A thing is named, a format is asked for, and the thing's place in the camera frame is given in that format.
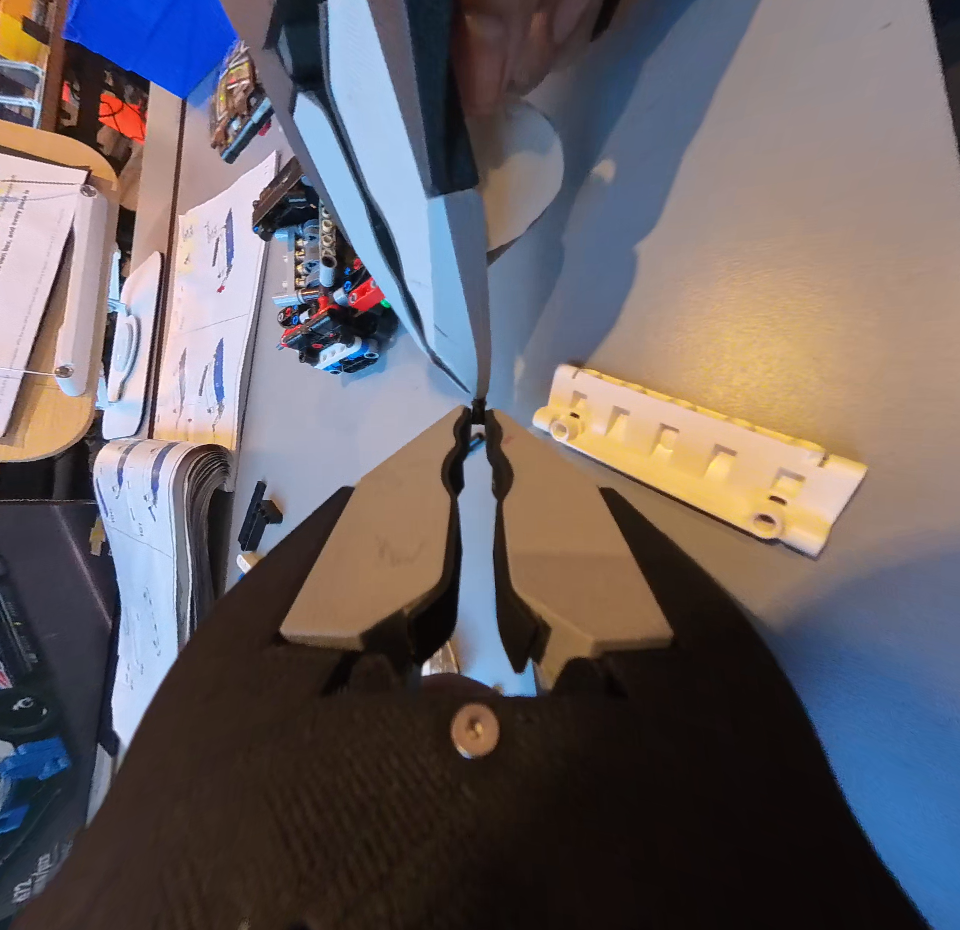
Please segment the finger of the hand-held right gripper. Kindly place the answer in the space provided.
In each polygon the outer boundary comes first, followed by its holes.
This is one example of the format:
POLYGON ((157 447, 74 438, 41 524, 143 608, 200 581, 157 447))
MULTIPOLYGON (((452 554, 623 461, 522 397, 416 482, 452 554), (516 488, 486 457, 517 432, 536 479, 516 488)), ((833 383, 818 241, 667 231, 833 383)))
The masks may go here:
POLYGON ((317 96, 299 93, 293 125, 306 147, 341 229, 366 264, 400 323, 426 357, 463 393, 474 396, 474 327, 443 198, 428 198, 418 180, 386 182, 390 228, 317 96))
POLYGON ((474 328, 474 396, 491 370, 488 234, 448 36, 452 0, 326 0, 326 85, 348 152, 390 219, 387 180, 443 198, 474 328))

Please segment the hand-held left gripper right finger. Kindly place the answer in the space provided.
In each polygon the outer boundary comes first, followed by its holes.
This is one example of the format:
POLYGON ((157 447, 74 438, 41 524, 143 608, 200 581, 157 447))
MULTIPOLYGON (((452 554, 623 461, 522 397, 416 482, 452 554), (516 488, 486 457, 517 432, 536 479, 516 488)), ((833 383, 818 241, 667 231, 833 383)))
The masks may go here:
POLYGON ((500 639, 516 672, 668 648, 673 629, 599 487, 499 410, 486 412, 500 639))

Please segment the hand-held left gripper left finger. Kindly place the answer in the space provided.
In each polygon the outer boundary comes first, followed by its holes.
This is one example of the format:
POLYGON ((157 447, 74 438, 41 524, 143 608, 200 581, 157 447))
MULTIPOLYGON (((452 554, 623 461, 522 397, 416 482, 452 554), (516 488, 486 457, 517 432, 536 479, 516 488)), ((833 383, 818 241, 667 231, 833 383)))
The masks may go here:
POLYGON ((281 624, 287 642, 418 668, 449 640, 462 555, 462 412, 356 484, 281 624))

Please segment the white long toy panel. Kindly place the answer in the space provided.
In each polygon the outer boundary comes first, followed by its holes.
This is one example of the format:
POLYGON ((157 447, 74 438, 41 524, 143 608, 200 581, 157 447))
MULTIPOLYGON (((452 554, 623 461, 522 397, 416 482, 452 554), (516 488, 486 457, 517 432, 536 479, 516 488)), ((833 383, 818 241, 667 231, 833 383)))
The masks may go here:
POLYGON ((534 427, 755 539, 815 558, 868 467, 598 371, 560 365, 534 427))

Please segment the grey desk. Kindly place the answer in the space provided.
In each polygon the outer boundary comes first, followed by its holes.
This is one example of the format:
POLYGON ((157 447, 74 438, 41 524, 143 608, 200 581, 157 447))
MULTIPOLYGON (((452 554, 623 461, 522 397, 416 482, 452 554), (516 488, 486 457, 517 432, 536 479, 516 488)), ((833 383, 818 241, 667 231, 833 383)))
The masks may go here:
POLYGON ((759 623, 886 864, 958 928, 958 154, 930 0, 624 0, 533 99, 561 192, 489 272, 490 400, 561 363, 863 462, 811 559, 568 450, 759 623))

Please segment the person's right hand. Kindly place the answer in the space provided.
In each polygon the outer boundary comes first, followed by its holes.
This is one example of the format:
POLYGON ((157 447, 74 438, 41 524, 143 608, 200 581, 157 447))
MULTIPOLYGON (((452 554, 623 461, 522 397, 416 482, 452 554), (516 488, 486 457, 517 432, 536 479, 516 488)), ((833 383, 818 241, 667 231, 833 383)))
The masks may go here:
POLYGON ((621 0, 456 0, 451 58, 464 112, 489 117, 610 26, 621 0))

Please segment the partly built toy car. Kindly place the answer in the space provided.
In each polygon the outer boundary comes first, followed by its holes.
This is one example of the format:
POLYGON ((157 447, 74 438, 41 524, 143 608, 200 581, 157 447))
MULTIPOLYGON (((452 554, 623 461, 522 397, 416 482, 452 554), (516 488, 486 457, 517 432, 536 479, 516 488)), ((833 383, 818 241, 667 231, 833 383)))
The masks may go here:
MULTIPOLYGON (((227 164, 270 128, 274 116, 253 61, 246 45, 235 41, 210 97, 210 145, 227 164)), ((330 376, 377 363, 398 316, 299 160, 292 156, 281 164, 250 205, 241 211, 246 228, 282 247, 283 280, 272 295, 282 330, 277 347, 330 376)))

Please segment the black angled toy beam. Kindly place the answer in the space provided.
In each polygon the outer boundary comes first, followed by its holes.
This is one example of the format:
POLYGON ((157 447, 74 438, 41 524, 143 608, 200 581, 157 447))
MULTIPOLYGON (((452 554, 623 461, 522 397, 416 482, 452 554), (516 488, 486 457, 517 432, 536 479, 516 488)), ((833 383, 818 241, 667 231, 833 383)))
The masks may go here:
POLYGON ((250 498, 237 538, 240 552, 257 551, 266 528, 283 522, 283 513, 278 504, 267 496, 265 480, 258 480, 250 498))

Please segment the thick building instruction booklet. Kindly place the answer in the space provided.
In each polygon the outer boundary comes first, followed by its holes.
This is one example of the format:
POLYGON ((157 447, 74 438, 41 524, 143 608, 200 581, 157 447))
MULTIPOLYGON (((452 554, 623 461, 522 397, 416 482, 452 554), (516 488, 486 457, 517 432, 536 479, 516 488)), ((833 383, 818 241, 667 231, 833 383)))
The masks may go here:
POLYGON ((209 508, 234 490, 267 255, 253 205, 279 162, 271 152, 179 218, 153 436, 111 439, 94 461, 119 596, 110 716, 122 755, 214 602, 209 508))

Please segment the orange plastic object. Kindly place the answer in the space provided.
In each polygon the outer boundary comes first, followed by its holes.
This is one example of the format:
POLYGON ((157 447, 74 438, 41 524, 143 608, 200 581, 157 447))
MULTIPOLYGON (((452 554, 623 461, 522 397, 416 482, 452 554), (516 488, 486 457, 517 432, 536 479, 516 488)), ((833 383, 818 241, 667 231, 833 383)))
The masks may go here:
POLYGON ((103 126, 129 141, 137 144, 145 143, 147 120, 140 106, 103 91, 99 100, 98 118, 103 126))

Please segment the blue plastic bin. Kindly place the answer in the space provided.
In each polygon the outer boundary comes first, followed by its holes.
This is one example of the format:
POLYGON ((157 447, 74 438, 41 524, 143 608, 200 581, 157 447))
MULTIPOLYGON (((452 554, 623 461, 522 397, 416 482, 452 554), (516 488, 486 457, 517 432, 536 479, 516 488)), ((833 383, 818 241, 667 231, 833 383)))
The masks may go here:
POLYGON ((68 0, 63 35, 186 99, 237 42, 220 0, 68 0))

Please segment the wooden book stand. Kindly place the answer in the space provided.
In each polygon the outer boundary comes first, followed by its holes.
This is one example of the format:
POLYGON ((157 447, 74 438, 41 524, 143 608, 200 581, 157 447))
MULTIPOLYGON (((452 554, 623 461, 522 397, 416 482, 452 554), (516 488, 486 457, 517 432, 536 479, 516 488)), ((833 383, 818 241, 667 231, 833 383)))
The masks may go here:
POLYGON ((2 152, 84 171, 73 229, 1 438, 3 463, 35 462, 77 444, 93 423, 120 208, 119 176, 91 146, 2 123, 2 152))

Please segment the printed instruction sheet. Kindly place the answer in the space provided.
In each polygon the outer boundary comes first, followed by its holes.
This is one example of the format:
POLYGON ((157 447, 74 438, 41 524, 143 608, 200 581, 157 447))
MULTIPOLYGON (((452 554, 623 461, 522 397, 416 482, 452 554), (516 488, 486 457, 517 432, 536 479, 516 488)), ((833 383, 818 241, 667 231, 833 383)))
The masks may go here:
POLYGON ((1 432, 58 273, 87 173, 1 156, 1 432))

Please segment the black toy car box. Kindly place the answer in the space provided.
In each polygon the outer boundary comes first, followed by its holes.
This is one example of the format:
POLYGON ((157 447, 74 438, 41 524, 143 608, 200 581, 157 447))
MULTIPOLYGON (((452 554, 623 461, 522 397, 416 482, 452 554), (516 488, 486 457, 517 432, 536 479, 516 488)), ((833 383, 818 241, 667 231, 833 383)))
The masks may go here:
POLYGON ((88 821, 117 591, 91 502, 1 513, 1 894, 38 896, 88 821))

